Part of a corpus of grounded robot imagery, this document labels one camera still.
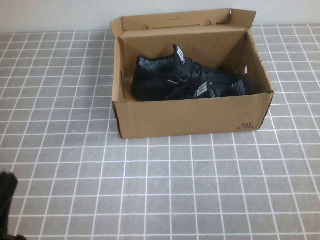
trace box side panel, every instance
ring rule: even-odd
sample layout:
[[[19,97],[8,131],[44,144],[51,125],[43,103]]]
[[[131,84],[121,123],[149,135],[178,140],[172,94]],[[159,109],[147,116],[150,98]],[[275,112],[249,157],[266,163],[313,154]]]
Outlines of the box side panel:
[[[151,30],[181,26],[228,24],[230,9],[174,12],[123,17],[123,30]]]
[[[122,59],[119,40],[120,38],[117,38],[114,41],[112,101],[116,103],[124,103],[125,76],[124,76],[123,59]]]
[[[179,45],[184,54],[194,61],[217,68],[244,34],[244,30],[238,28],[235,31],[203,32],[201,34],[126,37],[123,39],[126,57],[125,75],[126,77],[134,75],[139,55],[145,55],[148,58],[168,56],[174,52],[173,44]]]
[[[231,9],[230,23],[250,29],[254,23],[256,14],[257,12],[255,11]]]
[[[251,80],[255,93],[274,92],[251,31],[245,35],[243,58],[238,71]]]
[[[272,94],[215,99],[119,103],[125,139],[257,130]]]

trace black sneaker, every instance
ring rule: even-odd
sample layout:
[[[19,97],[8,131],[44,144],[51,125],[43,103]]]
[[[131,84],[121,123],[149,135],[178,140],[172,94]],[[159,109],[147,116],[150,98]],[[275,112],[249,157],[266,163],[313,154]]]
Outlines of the black sneaker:
[[[221,72],[193,62],[177,45],[174,44],[173,48],[174,53],[170,56],[148,59],[141,55],[137,58],[131,91],[138,101],[168,100],[168,96],[172,97],[174,89],[186,86],[183,89],[191,91],[197,83],[206,80],[218,87],[215,97],[241,96],[249,93],[245,79],[234,73]],[[226,89],[226,85],[236,85],[235,87],[239,88],[236,95],[231,95],[232,88]]]

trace open cardboard box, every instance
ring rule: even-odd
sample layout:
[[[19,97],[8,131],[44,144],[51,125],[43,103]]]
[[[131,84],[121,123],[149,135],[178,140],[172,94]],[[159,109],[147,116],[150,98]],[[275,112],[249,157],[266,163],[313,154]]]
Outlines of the open cardboard box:
[[[216,9],[113,20],[112,106],[124,139],[258,130],[274,89],[250,28],[255,11]],[[138,102],[131,94],[137,56],[171,55],[177,44],[202,65],[232,71],[254,85],[250,95]]]

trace gray square tile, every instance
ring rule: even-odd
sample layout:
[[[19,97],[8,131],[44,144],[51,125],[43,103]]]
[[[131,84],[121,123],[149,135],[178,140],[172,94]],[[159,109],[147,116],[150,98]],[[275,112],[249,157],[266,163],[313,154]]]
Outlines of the gray square tile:
[[[223,222],[226,234],[249,233],[249,224],[246,215],[224,215]]]
[[[317,129],[315,122],[311,117],[295,116],[293,119],[298,130]]]
[[[296,131],[277,131],[280,144],[298,144],[300,142]]]
[[[174,161],[171,162],[171,176],[192,176],[191,161]]]
[[[221,194],[242,193],[241,181],[239,177],[219,177],[218,184]]]
[[[126,150],[127,161],[146,161],[147,148],[141,146],[128,146]]]
[[[234,146],[214,146],[214,156],[217,160],[236,159]]]
[[[172,196],[172,213],[195,213],[195,198],[194,196]]]
[[[303,159],[305,154],[301,145],[281,145],[285,159]]]
[[[258,149],[255,145],[236,146],[236,151],[238,159],[259,159]]]
[[[211,145],[211,134],[192,135],[191,142],[192,145]]]
[[[169,215],[147,215],[146,234],[170,234]]]
[[[234,140],[231,133],[212,134],[214,145],[233,145]]]
[[[125,155],[126,155],[126,147],[108,147],[105,150],[105,161],[124,161],[125,160]]]
[[[27,198],[24,206],[24,215],[44,215],[46,213],[48,198]]]
[[[171,146],[170,157],[171,160],[191,160],[191,148],[189,146]]]
[[[306,160],[286,160],[286,167],[289,175],[309,175],[309,168]]]
[[[281,159],[280,146],[258,145],[261,159]]]
[[[196,210],[199,213],[220,213],[220,201],[217,195],[197,195]]]
[[[43,217],[22,217],[17,232],[25,235],[39,235],[43,222]]]
[[[195,202],[193,201],[192,203],[193,203],[193,213],[194,213]],[[148,196],[147,202],[146,202],[146,212],[149,214],[169,213],[170,212],[170,196]]]
[[[67,132],[70,134],[86,133],[88,121],[70,121]]]
[[[279,233],[302,233],[298,214],[276,214],[275,220]]]
[[[318,145],[303,145],[308,159],[319,159],[320,147]]]
[[[193,179],[191,177],[172,177],[171,193],[172,194],[193,194],[194,193]]]
[[[272,175],[287,175],[286,166],[284,161],[275,160],[275,161],[263,161],[262,162],[264,174],[267,176]]]
[[[46,135],[43,140],[43,147],[45,148],[59,148],[62,147],[64,143],[65,135]]]
[[[95,235],[118,234],[119,216],[97,216],[94,226]]]
[[[106,144],[106,133],[89,133],[86,136],[86,147],[103,147]]]
[[[199,234],[222,234],[222,218],[220,215],[198,215]]]
[[[72,197],[51,197],[47,214],[68,215],[72,205]]]
[[[171,136],[171,145],[190,145],[190,136]]]
[[[319,230],[320,214],[301,214],[304,229],[307,233],[316,233]]]
[[[246,195],[245,201],[249,213],[270,213],[268,195]]]
[[[21,149],[16,158],[16,163],[35,163],[38,158],[39,149]],[[17,150],[0,150],[0,156],[8,163],[13,163]]]
[[[34,179],[53,179],[55,177],[57,164],[38,163],[34,170]]]
[[[271,195],[270,198],[275,213],[297,211],[293,195]]]
[[[239,161],[242,176],[261,176],[263,171],[260,161],[243,160]]]
[[[102,177],[103,178],[123,177],[124,168],[125,168],[124,162],[105,162],[103,164]]]
[[[145,178],[126,178],[124,180],[123,194],[145,194]]]
[[[94,214],[96,211],[97,197],[75,197],[72,214]]]
[[[254,234],[275,234],[276,226],[271,214],[251,214],[249,216],[251,230]]]
[[[0,148],[19,148],[22,137],[22,135],[5,135]]]
[[[263,177],[243,177],[242,184],[245,194],[267,193],[266,183]]]
[[[216,194],[218,192],[217,179],[215,177],[196,177],[194,185],[196,194]]]
[[[99,178],[101,176],[102,163],[83,162],[81,164],[79,178]]]
[[[196,232],[196,217],[194,215],[172,216],[173,234],[195,234]]]
[[[212,146],[192,146],[193,160],[213,160]]]
[[[100,196],[98,200],[98,214],[120,213],[121,196]]]
[[[149,178],[148,185],[147,185],[147,193],[148,194],[169,194],[170,193],[169,178]]]
[[[67,134],[64,140],[64,147],[82,147],[85,142],[85,134]]]
[[[148,177],[169,177],[169,162],[150,161],[148,163]]]
[[[121,217],[120,234],[136,235],[144,232],[145,216],[123,215]]]
[[[65,235],[69,218],[67,216],[47,216],[43,226],[44,235]]]
[[[40,148],[44,135],[25,135],[22,141],[22,148]]]
[[[79,179],[76,192],[77,196],[81,195],[97,195],[99,188],[99,179]]]
[[[52,184],[52,180],[33,180],[31,182],[29,196],[49,196]]]
[[[56,177],[58,179],[77,178],[79,172],[79,163],[59,164]]]
[[[94,223],[93,216],[71,216],[69,235],[89,235],[92,233]]]
[[[223,213],[245,213],[246,206],[242,195],[222,195],[221,207]]]
[[[9,122],[6,129],[6,134],[24,134],[27,127],[27,122]]]
[[[300,212],[320,211],[320,199],[317,195],[299,194],[295,198]]]
[[[82,148],[64,148],[62,150],[61,162],[80,162]]]
[[[289,194],[292,192],[287,177],[267,177],[266,182],[271,194]]]
[[[255,136],[254,132],[235,132],[234,134],[234,142],[236,145],[239,144],[255,144]]]
[[[126,177],[145,177],[147,175],[147,163],[143,161],[127,162],[125,165]]]
[[[216,161],[218,176],[238,176],[239,168],[237,161]]]
[[[215,176],[215,164],[213,161],[194,161],[194,176]]]
[[[315,185],[310,176],[291,176],[293,191],[295,193],[315,193]]]

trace gray tile floor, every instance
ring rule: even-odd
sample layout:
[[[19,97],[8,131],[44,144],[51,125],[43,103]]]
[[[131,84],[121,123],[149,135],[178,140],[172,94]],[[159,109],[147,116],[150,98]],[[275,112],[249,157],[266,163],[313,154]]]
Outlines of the gray tile floor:
[[[30,240],[320,239],[320,24],[252,29],[256,132],[121,140],[111,32],[0,34],[0,169]]]

